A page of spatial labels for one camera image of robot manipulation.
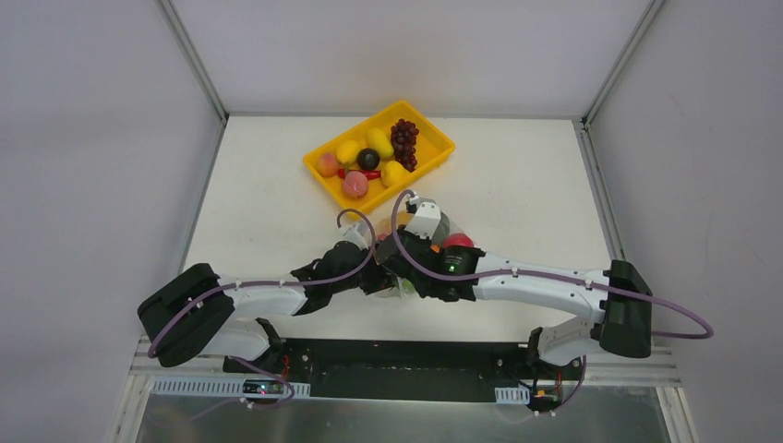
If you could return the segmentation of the purple grape bunch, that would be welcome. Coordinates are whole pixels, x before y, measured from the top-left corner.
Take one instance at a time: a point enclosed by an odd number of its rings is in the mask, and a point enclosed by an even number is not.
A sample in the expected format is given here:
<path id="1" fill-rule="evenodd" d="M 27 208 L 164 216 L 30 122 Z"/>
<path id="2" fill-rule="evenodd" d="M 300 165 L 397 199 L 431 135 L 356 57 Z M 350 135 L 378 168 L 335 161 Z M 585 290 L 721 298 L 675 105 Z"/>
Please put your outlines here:
<path id="1" fill-rule="evenodd" d="M 408 120 L 399 119 L 391 127 L 391 145 L 394 159 L 407 171 L 413 172 L 418 164 L 416 159 L 416 143 L 419 130 L 416 125 Z"/>

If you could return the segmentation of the red apple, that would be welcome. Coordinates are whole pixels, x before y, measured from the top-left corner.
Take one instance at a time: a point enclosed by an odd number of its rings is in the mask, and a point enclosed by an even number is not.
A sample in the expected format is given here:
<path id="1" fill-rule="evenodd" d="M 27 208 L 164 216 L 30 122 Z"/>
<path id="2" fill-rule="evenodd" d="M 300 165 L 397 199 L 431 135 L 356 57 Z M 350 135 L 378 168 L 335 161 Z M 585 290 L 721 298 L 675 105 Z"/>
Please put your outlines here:
<path id="1" fill-rule="evenodd" d="M 465 233 L 452 233 L 445 238 L 445 240 L 442 242 L 441 247 L 447 248 L 451 246 L 474 247 L 475 243 L 471 239 L 471 237 Z"/>

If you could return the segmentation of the yellow pepper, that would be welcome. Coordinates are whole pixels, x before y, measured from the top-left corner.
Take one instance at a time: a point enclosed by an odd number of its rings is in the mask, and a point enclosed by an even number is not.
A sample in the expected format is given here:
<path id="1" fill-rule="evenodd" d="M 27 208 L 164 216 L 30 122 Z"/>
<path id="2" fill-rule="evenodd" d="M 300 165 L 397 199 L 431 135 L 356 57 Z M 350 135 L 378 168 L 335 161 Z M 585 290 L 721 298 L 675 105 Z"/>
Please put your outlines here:
<path id="1" fill-rule="evenodd" d="M 386 162 L 380 170 L 380 180 L 387 188 L 397 186 L 404 181 L 409 171 L 397 161 Z"/>

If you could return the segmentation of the small peach tray corner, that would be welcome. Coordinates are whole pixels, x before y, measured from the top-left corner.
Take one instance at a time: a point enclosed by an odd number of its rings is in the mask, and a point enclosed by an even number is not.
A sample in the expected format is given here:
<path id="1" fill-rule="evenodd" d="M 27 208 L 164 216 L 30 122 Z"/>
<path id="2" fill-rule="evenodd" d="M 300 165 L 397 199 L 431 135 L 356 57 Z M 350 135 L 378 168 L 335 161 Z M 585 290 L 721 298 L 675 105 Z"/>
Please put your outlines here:
<path id="1" fill-rule="evenodd" d="M 315 169 L 321 177 L 330 178 L 335 176 L 342 166 L 332 152 L 325 152 L 316 160 Z"/>

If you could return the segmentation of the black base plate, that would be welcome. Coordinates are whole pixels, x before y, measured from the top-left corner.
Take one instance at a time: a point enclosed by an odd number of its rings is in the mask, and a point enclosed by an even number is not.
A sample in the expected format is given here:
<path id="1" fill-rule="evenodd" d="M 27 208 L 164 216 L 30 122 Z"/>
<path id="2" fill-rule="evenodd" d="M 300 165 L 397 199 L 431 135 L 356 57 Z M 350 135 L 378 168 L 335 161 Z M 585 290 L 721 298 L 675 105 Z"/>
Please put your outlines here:
<path id="1" fill-rule="evenodd" d="M 577 381 L 582 364 L 536 360 L 515 342 L 275 339 L 242 365 L 227 357 L 223 372 L 282 375 L 309 387 L 312 398 L 380 401 L 518 402 L 524 388 L 556 400 Z"/>

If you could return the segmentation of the yellow lemon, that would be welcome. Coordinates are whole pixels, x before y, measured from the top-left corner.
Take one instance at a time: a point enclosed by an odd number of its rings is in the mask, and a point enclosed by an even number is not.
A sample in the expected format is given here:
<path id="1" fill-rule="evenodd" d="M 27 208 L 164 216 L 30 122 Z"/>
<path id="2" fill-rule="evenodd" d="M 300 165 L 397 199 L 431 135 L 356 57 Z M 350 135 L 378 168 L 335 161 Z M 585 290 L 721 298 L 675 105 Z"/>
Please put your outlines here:
<path id="1" fill-rule="evenodd" d="M 334 152 L 335 159 L 344 166 L 350 166 L 356 162 L 361 147 L 355 140 L 349 139 L 342 142 Z"/>

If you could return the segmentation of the red chili pepper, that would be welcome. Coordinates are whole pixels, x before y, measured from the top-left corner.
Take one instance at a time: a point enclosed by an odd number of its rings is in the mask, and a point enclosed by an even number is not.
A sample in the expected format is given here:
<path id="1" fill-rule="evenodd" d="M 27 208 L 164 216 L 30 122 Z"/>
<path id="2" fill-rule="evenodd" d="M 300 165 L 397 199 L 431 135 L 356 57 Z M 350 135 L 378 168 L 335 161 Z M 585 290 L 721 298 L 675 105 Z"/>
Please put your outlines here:
<path id="1" fill-rule="evenodd" d="M 337 175 L 341 179 L 345 179 L 349 174 L 358 176 L 359 174 L 366 177 L 367 180 L 375 180 L 381 178 L 381 171 L 365 171 L 365 170 L 353 170 L 353 169 L 340 169 L 337 171 Z"/>

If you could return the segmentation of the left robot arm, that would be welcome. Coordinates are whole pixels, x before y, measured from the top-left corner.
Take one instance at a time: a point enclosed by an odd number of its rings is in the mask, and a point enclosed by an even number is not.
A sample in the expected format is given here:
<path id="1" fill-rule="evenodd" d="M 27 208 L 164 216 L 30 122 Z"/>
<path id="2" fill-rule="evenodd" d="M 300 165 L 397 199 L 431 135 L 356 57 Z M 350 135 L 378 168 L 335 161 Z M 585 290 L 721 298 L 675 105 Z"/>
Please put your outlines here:
<path id="1" fill-rule="evenodd" d="M 277 280 L 240 281 L 198 263 L 144 300 L 137 314 L 151 341 L 148 356 L 163 367 L 213 353 L 247 360 L 266 374 L 280 365 L 282 349 L 262 319 L 312 314 L 338 293 L 371 295 L 395 282 L 369 249 L 340 241 Z"/>

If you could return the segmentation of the clear zip top bag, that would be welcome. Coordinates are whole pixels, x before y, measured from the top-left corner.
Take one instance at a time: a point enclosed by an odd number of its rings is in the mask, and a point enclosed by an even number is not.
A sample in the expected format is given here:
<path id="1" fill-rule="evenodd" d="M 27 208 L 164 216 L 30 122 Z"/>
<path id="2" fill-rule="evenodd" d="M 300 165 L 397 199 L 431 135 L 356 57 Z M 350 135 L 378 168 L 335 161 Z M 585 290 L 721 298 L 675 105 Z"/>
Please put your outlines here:
<path id="1" fill-rule="evenodd" d="M 472 274 L 476 271 L 477 261 L 486 254 L 475 246 L 442 248 L 442 242 L 447 236 L 452 233 L 461 233 L 452 230 L 445 221 L 439 225 L 433 240 L 420 239 L 404 229 L 411 217 L 410 213 L 400 212 L 395 232 L 398 234 L 404 250 L 427 272 L 415 267 L 400 252 L 392 238 L 389 219 L 383 222 L 383 230 L 376 243 L 376 263 L 381 269 L 386 269 L 393 274 L 402 283 L 405 292 L 415 293 L 421 298 L 439 299 L 447 303 L 461 300 L 474 302 L 476 300 L 474 294 L 476 279 L 445 281 L 435 279 L 430 274 L 438 273 L 449 276 Z"/>

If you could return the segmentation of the yellow plastic tray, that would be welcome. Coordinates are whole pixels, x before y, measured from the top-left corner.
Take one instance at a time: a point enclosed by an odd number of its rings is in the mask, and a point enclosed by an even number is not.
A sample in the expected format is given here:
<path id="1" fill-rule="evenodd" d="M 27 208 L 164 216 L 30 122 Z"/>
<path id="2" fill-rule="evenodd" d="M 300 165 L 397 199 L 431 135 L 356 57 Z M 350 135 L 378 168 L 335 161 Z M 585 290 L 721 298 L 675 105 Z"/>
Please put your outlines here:
<path id="1" fill-rule="evenodd" d="M 417 167 L 413 172 L 409 172 L 406 179 L 397 186 L 387 188 L 382 184 L 380 179 L 368 180 L 368 191 L 364 197 L 349 198 L 343 194 L 341 188 L 343 179 L 337 174 L 330 178 L 324 178 L 317 173 L 315 163 L 321 154 L 325 152 L 332 152 L 334 154 L 337 147 L 342 142 L 349 139 L 357 141 L 361 149 L 369 148 L 367 131 L 372 127 L 383 130 L 391 140 L 391 127 L 394 126 L 399 119 L 413 122 L 419 130 L 419 135 L 416 143 Z M 400 192 L 410 188 L 417 179 L 443 164 L 453 153 L 454 149 L 454 143 L 445 134 L 432 125 L 427 118 L 410 103 L 401 100 L 357 124 L 321 147 L 312 150 L 303 157 L 303 163 L 320 186 L 325 189 L 341 209 L 353 208 L 368 215 L 384 202 L 396 198 Z M 383 165 L 389 161 L 395 161 L 394 157 L 387 161 L 380 160 L 379 167 L 375 171 L 380 171 Z M 341 166 L 342 169 L 361 170 L 356 162 L 350 166 Z"/>

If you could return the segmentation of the pink peach in tray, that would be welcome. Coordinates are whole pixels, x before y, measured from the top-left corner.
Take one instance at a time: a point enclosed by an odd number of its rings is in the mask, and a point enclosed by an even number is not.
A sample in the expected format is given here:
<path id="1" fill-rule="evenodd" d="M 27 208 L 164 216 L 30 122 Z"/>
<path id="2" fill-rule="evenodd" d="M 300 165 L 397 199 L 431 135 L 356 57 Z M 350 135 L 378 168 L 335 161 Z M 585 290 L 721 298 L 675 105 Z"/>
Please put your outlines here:
<path id="1" fill-rule="evenodd" d="M 349 198 L 362 198 L 368 191 L 368 180 L 361 174 L 358 176 L 349 174 L 343 179 L 341 188 L 343 194 Z"/>

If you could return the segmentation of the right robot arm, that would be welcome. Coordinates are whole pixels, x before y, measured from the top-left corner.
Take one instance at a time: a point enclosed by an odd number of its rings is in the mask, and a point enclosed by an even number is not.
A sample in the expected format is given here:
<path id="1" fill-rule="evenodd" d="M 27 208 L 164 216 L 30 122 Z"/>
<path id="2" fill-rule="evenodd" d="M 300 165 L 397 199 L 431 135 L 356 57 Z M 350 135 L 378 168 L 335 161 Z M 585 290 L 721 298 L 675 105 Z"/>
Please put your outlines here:
<path id="1" fill-rule="evenodd" d="M 435 251 L 428 239 L 404 229 L 376 244 L 376 260 L 422 297 L 515 302 L 570 314 L 559 325 L 530 333 L 524 366 L 534 377 L 549 377 L 589 353 L 634 359 L 652 353 L 652 294 L 628 262 L 614 260 L 606 270 L 540 267 L 471 246 Z"/>

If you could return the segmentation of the yellow mango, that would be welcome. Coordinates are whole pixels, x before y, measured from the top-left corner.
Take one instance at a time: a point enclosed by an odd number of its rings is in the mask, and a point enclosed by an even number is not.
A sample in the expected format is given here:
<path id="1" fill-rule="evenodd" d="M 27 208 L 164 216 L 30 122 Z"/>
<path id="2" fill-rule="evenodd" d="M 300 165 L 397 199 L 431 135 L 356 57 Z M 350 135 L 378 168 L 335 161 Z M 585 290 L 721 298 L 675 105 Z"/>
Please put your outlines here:
<path id="1" fill-rule="evenodd" d="M 394 157 L 394 147 L 390 137 L 383 130 L 372 127 L 367 131 L 368 146 L 375 150 L 384 161 Z"/>

